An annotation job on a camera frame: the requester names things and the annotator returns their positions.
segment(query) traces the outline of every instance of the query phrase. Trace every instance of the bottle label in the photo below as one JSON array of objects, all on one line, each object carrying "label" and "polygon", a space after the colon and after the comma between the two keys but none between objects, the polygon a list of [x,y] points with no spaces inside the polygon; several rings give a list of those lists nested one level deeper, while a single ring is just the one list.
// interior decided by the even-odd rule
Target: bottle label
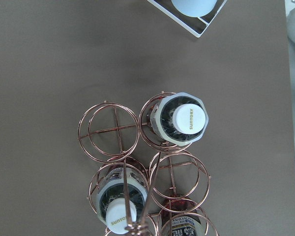
[{"label": "bottle label", "polygon": [[[126,168],[126,170],[127,170],[127,177],[130,177],[136,180],[143,187],[145,186],[143,178],[137,171],[133,170],[132,168]],[[112,171],[110,171],[102,181],[100,181],[99,189],[101,189],[103,186],[108,184],[110,181],[121,179],[121,178],[123,178],[123,167],[115,168]]]},{"label": "bottle label", "polygon": [[181,216],[172,220],[172,236],[204,236],[204,232],[198,221],[189,216]]}]

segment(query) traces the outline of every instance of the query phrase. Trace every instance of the bottle cap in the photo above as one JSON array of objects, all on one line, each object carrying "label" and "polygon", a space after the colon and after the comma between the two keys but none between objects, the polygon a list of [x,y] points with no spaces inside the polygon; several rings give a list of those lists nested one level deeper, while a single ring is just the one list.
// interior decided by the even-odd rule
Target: bottle cap
[{"label": "bottle cap", "polygon": [[196,134],[206,123],[203,109],[196,104],[183,104],[176,108],[173,114],[173,125],[183,134]]},{"label": "bottle cap", "polygon": [[[134,222],[137,219],[137,210],[131,201],[130,211],[132,221]],[[118,235],[128,232],[124,229],[127,227],[126,206],[124,198],[117,198],[109,203],[106,211],[106,225],[113,233]]]}]

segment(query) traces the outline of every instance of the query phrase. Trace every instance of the grey tabletop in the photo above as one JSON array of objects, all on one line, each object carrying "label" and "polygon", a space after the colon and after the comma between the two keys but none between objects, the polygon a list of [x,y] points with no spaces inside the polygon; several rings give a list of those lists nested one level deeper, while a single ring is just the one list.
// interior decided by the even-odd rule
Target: grey tabletop
[{"label": "grey tabletop", "polygon": [[104,100],[138,115],[162,90],[206,105],[189,150],[219,233],[295,235],[283,1],[229,0],[197,39],[145,0],[0,0],[0,236],[100,235],[78,121]]}]

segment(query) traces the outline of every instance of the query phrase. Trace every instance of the plastic bottle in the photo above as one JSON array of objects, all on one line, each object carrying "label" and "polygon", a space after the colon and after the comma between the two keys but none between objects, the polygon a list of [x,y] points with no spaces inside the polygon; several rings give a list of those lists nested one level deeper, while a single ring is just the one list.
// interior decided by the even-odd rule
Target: plastic bottle
[{"label": "plastic bottle", "polygon": [[[140,165],[135,164],[131,159],[127,159],[127,163],[141,170]],[[141,216],[147,198],[147,187],[144,178],[135,169],[127,167],[126,172],[131,217],[135,222]],[[96,196],[97,216],[115,234],[127,232],[124,229],[127,223],[123,175],[123,164],[112,165],[100,181]]]},{"label": "plastic bottle", "polygon": [[200,99],[179,92],[155,104],[148,120],[160,138],[184,146],[203,136],[208,115]]},{"label": "plastic bottle", "polygon": [[[169,201],[166,200],[164,202],[166,208],[169,208]],[[193,208],[195,205],[192,201],[188,200],[172,200],[171,201],[171,209],[176,211],[184,211],[187,209]],[[170,213],[168,211],[163,210],[161,213],[162,219],[162,227],[170,220]],[[170,225],[172,225],[172,233],[169,232]],[[204,230],[200,223],[200,219],[194,215],[183,215],[181,217],[175,218],[170,222],[167,227],[162,231],[163,236],[204,236]]]}]

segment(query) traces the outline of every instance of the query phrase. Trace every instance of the circular wire holder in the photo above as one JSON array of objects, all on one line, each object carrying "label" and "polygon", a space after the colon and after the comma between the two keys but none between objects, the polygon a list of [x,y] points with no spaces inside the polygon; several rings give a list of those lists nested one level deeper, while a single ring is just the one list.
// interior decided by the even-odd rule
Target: circular wire holder
[{"label": "circular wire holder", "polygon": [[[182,199],[170,200],[170,201],[169,201],[169,206],[171,206],[171,203],[174,203],[174,202],[177,202],[177,201],[181,201],[181,200],[188,201],[188,202],[190,202],[190,203],[192,203],[192,204],[194,204],[194,205],[197,204],[195,201],[193,201],[193,200],[191,200],[191,199],[188,199],[188,198],[182,198]],[[207,216],[206,212],[205,212],[201,207],[198,207],[198,208],[196,208],[195,210],[196,210],[197,212],[201,211],[202,214],[204,215],[204,217],[205,217],[206,219],[208,219],[208,216]],[[158,227],[158,226],[160,225],[160,220],[161,220],[161,218],[162,218],[162,213],[163,213],[163,211],[164,211],[164,209],[161,209],[161,211],[160,211],[159,214],[157,215],[157,220],[156,220],[156,228],[157,228],[157,232],[159,232],[159,227]],[[170,219],[169,219],[168,221],[171,221],[171,220],[172,220],[172,213],[170,212],[169,215],[170,215]],[[209,223],[206,221],[205,235],[207,235],[207,232],[208,232],[208,225],[209,225]]]},{"label": "circular wire holder", "polygon": [[[178,155],[183,155],[183,156],[187,156],[189,158],[191,158],[193,161],[188,161],[188,162],[180,162],[180,163],[174,163],[172,164],[171,162],[171,157],[173,156],[178,156]],[[153,178],[156,178],[157,176],[154,175],[154,172],[155,172],[155,169],[157,168],[157,163],[154,164],[154,166],[152,167],[153,165],[153,162],[154,160],[159,156],[159,153],[156,154],[153,159],[151,160],[150,162],[150,165],[149,165],[149,183],[151,183],[152,179]],[[191,155],[189,152],[179,152],[179,153],[172,153],[172,154],[168,154],[162,158],[160,158],[159,160],[159,163],[160,162],[163,162],[164,160],[168,159],[169,160],[169,165],[167,166],[159,166],[158,169],[170,169],[170,173],[171,173],[171,180],[172,180],[172,187],[171,189],[173,190],[174,192],[174,195],[176,194],[176,185],[175,185],[175,180],[174,180],[174,173],[173,173],[173,167],[179,167],[179,166],[184,166],[184,165],[195,165],[197,167],[197,179],[196,179],[196,182],[195,184],[193,185],[193,187],[191,188],[191,190],[189,192],[187,192],[186,194],[183,194],[181,196],[178,196],[178,197],[171,197],[171,196],[167,196],[165,194],[162,194],[160,191],[158,191],[155,187],[153,187],[153,191],[155,193],[157,193],[159,196],[163,197],[164,199],[168,199],[168,200],[179,200],[179,199],[183,199],[183,198],[186,198],[188,197],[191,193],[193,193],[195,191],[195,189],[197,188],[199,182],[200,182],[200,173],[203,172],[205,175],[206,175],[206,190],[205,190],[205,193],[202,197],[202,199],[197,202],[197,204],[191,208],[191,209],[187,209],[187,210],[184,210],[184,211],[177,211],[177,210],[172,210],[170,208],[166,208],[166,206],[163,206],[155,197],[155,195],[152,193],[152,198],[154,200],[154,202],[163,210],[166,210],[166,211],[169,211],[169,212],[172,212],[172,213],[187,213],[189,211],[193,211],[195,209],[197,209],[207,198],[207,195],[208,195],[208,192],[209,192],[209,188],[210,188],[210,176],[204,166],[204,164],[195,156]]]},{"label": "circular wire holder", "polygon": [[[165,140],[156,143],[156,142],[152,141],[144,131],[144,127],[147,128],[149,126],[148,116],[146,115],[148,109],[152,109],[152,106],[156,105],[162,98],[164,98],[166,96],[173,95],[173,94],[175,94],[175,93],[162,92],[161,94],[158,94],[158,95],[154,96],[153,98],[151,98],[149,101],[147,101],[147,103],[141,109],[139,119],[137,119],[136,115],[129,108],[127,108],[123,105],[120,105],[118,103],[104,102],[104,103],[100,103],[100,104],[97,104],[97,105],[89,108],[84,113],[84,115],[82,116],[82,118],[79,122],[78,139],[79,139],[79,143],[80,143],[80,146],[82,147],[83,151],[92,160],[104,163],[104,165],[102,165],[100,167],[100,169],[97,171],[97,173],[92,177],[90,184],[89,184],[89,188],[88,188],[88,200],[90,202],[90,205],[91,205],[93,211],[96,214],[97,214],[97,209],[92,201],[92,194],[95,191],[95,189],[99,189],[99,185],[100,185],[101,181],[104,179],[104,176],[101,175],[101,174],[103,174],[102,172],[104,170],[106,170],[107,168],[110,168],[111,166],[115,166],[115,165],[123,166],[123,172],[124,172],[123,182],[124,182],[126,221],[127,221],[127,225],[128,225],[126,227],[126,229],[128,230],[128,232],[125,234],[126,236],[148,236],[148,235],[149,236],[161,236],[162,232],[164,231],[165,227],[168,226],[168,224],[170,225],[170,232],[171,232],[172,225],[169,222],[171,222],[173,219],[183,216],[183,215],[194,215],[194,216],[198,216],[199,218],[205,220],[206,221],[205,234],[207,234],[208,227],[209,227],[209,225],[211,225],[215,231],[216,236],[218,236],[215,226],[209,220],[209,218],[207,217],[204,210],[200,207],[200,205],[205,201],[205,199],[208,195],[208,191],[209,191],[209,187],[210,187],[210,181],[209,181],[210,176],[207,173],[207,170],[206,170],[205,166],[203,165],[203,163],[197,157],[193,156],[192,154],[190,154],[188,151],[185,150],[191,144],[180,147],[175,144],[169,143],[168,141],[165,141]],[[113,128],[101,129],[101,130],[96,130],[96,131],[92,132],[91,125],[96,120],[96,116],[99,114],[100,111],[102,111],[104,109],[109,109],[109,108],[114,109],[116,126]],[[118,121],[116,108],[126,111],[133,119],[134,124],[120,126],[119,121]],[[87,117],[90,117],[90,119],[88,120],[88,125],[87,125],[87,134],[81,135],[81,127],[84,124],[84,122],[87,121],[87,119],[86,119]],[[127,128],[135,128],[136,129],[136,139],[135,139],[133,145],[128,150],[123,150],[120,130],[127,129]],[[108,153],[106,151],[103,151],[102,149],[100,149],[98,147],[98,145],[91,138],[92,135],[94,135],[96,133],[106,133],[106,132],[113,132],[113,131],[118,133],[118,144],[119,144],[120,153]],[[150,132],[149,135],[150,136],[152,135],[152,137],[154,135],[156,140],[160,139],[160,137],[158,137],[153,132],[151,127],[149,129],[149,132]],[[133,150],[136,148],[140,134],[142,135],[142,138],[147,145],[149,145],[150,147],[152,147],[153,149],[158,151],[158,153],[152,158],[152,160],[149,164],[148,170],[145,169],[145,167],[138,160],[129,156],[133,152]],[[95,148],[95,150],[97,150],[100,154],[107,156],[108,157],[107,159],[105,159],[105,160],[99,159],[97,156],[94,156],[93,154],[91,154],[87,150],[87,148],[85,147],[85,145],[83,143],[83,139],[87,138],[87,137],[88,137],[91,145],[93,146],[93,148]],[[178,156],[178,155],[183,155],[188,158],[191,158],[191,161],[172,163],[171,157]],[[133,162],[131,164],[129,164],[129,163],[127,163],[127,160],[135,161],[136,163],[132,165]],[[168,160],[169,165],[160,166],[160,163],[163,162],[164,160]],[[177,194],[176,194],[176,186],[175,186],[175,180],[174,180],[174,174],[173,174],[173,167],[179,167],[179,166],[185,166],[185,165],[194,165],[197,168],[198,171],[197,171],[196,183],[193,185],[193,187],[191,188],[191,190],[188,193],[186,193],[184,195],[179,195],[178,197],[176,197]],[[129,197],[129,191],[128,191],[127,177],[126,177],[127,167],[134,169],[143,177],[144,185],[146,186],[146,189],[147,189],[147,199],[145,202],[145,206],[142,210],[142,214],[141,214],[140,219],[136,222],[132,222],[131,213],[130,213],[130,205],[129,205],[130,204],[130,197]],[[170,169],[171,180],[172,180],[172,187],[170,189],[173,190],[175,197],[162,194],[160,191],[158,191],[155,188],[155,183],[157,181],[157,173],[160,169]],[[195,189],[197,188],[197,186],[200,182],[200,173],[201,172],[206,175],[206,190],[205,190],[203,198],[199,202],[195,202],[193,200],[190,200],[188,198],[188,196],[192,192],[194,192]],[[166,204],[165,206],[163,206],[161,203],[159,203],[157,201],[156,197],[154,196],[154,191],[160,197],[167,199],[169,204]],[[148,212],[149,205],[153,200],[156,203],[156,205],[161,208],[161,211],[157,214],[151,214]],[[174,203],[175,201],[181,201],[181,200],[186,200],[186,201],[192,202],[194,207],[192,207],[190,209],[183,210],[183,211],[172,210],[171,203]],[[193,213],[192,211],[195,211],[195,210],[198,210],[198,212],[201,211],[203,215],[198,214],[198,213]],[[163,225],[161,231],[159,232],[158,225],[159,225],[159,221],[161,218],[161,213],[163,211],[167,211],[169,213],[170,219]],[[153,234],[148,229],[146,219],[149,219],[151,221],[152,226],[155,230],[155,234]],[[106,228],[104,236],[108,236],[110,233],[111,233],[111,231],[108,228]]]},{"label": "circular wire holder", "polygon": [[[94,118],[95,116],[102,110],[104,109],[107,109],[107,108],[113,108],[114,109],[114,116],[115,116],[115,122],[116,122],[116,127],[113,127],[113,128],[108,128],[108,129],[102,129],[102,130],[96,130],[96,131],[91,131],[91,125],[92,123],[94,122]],[[118,121],[118,116],[117,116],[117,111],[116,111],[116,108],[120,108],[124,111],[126,111],[133,119],[134,121],[134,124],[131,124],[131,125],[126,125],[126,126],[120,126],[119,125],[119,121]],[[88,115],[92,114],[90,120],[88,121],[88,132],[86,135],[81,135],[81,126],[82,124],[85,122],[85,119]],[[135,127],[136,128],[136,139],[133,143],[133,145],[128,149],[128,150],[123,150],[123,147],[122,147],[122,140],[121,140],[121,135],[120,135],[120,130],[122,129],[127,129],[127,128],[133,128]],[[99,134],[99,133],[106,133],[106,132],[117,132],[118,134],[118,144],[119,144],[119,149],[120,149],[120,153],[108,153],[108,152],[105,152],[103,150],[101,150],[98,145],[96,145],[96,143],[92,140],[92,135],[94,134]],[[109,158],[108,160],[102,160],[102,159],[99,159],[97,157],[95,157],[93,154],[91,154],[87,148],[85,147],[85,144],[83,143],[83,139],[84,138],[87,138],[89,139],[91,145],[101,154],[105,155],[105,156],[109,156],[109,157],[116,157],[116,159],[114,160],[111,160],[111,158]],[[82,116],[80,122],[79,122],[79,126],[78,126],[78,139],[79,139],[79,143],[80,143],[80,146],[82,148],[82,150],[86,153],[87,156],[89,156],[92,160],[94,161],[98,161],[98,162],[101,162],[101,163],[112,163],[112,162],[116,162],[116,161],[121,161],[123,159],[125,159],[127,156],[129,156],[133,150],[135,149],[135,147],[137,146],[138,144],[138,141],[139,141],[139,137],[140,137],[140,132],[139,132],[139,123],[138,123],[138,119],[136,117],[136,115],[133,113],[132,110],[130,110],[129,108],[123,106],[123,105],[120,105],[118,103],[112,103],[112,102],[104,102],[104,103],[100,103],[100,104],[97,104],[91,108],[89,108],[85,113],[84,115]]]},{"label": "circular wire holder", "polygon": [[[101,172],[104,170],[104,169],[107,169],[108,167],[111,167],[111,166],[121,166],[123,167],[124,165],[124,161],[123,162],[115,162],[115,163],[108,163],[108,164],[104,164],[103,166],[101,166],[101,168],[96,172],[96,174],[93,175],[90,183],[89,183],[89,186],[88,186],[88,200],[89,200],[89,203],[93,209],[93,211],[97,214],[97,209],[93,203],[93,200],[92,200],[92,194],[94,192],[95,189],[99,189],[99,185],[100,185],[100,182],[103,180],[104,177],[102,178],[99,178]],[[142,172],[142,170],[139,170],[138,168],[136,168],[135,166],[133,165],[130,165],[128,163],[126,163],[126,167],[130,167],[132,169],[134,169],[135,171],[137,171],[142,177],[143,177],[143,180],[144,180],[144,184],[147,188],[147,191],[148,191],[148,180],[147,180],[147,177],[148,177],[148,173],[147,171],[145,170],[145,172]]]},{"label": "circular wire holder", "polygon": [[172,144],[169,143],[166,140],[163,140],[161,142],[161,144],[159,144],[159,142],[154,142],[153,140],[151,140],[151,138],[148,137],[148,135],[146,134],[146,132],[144,131],[144,127],[148,126],[149,128],[149,132],[150,135],[155,136],[155,138],[159,138],[161,139],[161,137],[157,136],[152,130],[151,127],[149,125],[149,120],[146,116],[147,112],[149,109],[151,109],[151,107],[153,107],[154,105],[156,105],[160,100],[162,100],[164,97],[167,96],[171,96],[174,95],[174,92],[162,92],[161,94],[158,94],[154,97],[152,97],[150,100],[148,100],[145,105],[142,107],[141,111],[140,111],[140,115],[139,115],[139,130],[141,133],[141,136],[143,138],[143,140],[145,141],[145,143],[147,145],[149,145],[151,148],[163,152],[163,153],[173,153],[173,152],[180,152],[182,150],[185,150],[187,147],[189,147],[191,144],[185,145],[185,146],[178,146],[176,144]]},{"label": "circular wire holder", "polygon": [[198,213],[192,213],[192,212],[187,212],[187,213],[183,213],[183,214],[178,214],[178,215],[175,215],[173,217],[170,217],[170,219],[163,225],[161,231],[159,232],[159,234],[161,236],[165,236],[163,235],[163,231],[167,228],[167,226],[169,225],[170,226],[170,232],[172,231],[172,225],[170,224],[170,222],[176,218],[179,218],[179,217],[182,217],[182,216],[186,216],[186,215],[191,215],[191,216],[197,216],[203,220],[206,221],[206,230],[205,230],[205,235],[207,235],[208,233],[208,225],[211,225],[211,227],[213,228],[214,230],[214,233],[215,233],[215,236],[219,236],[218,232],[217,232],[217,229],[216,227],[214,226],[214,224],[206,217],[206,216],[203,216],[201,214],[198,214]]}]

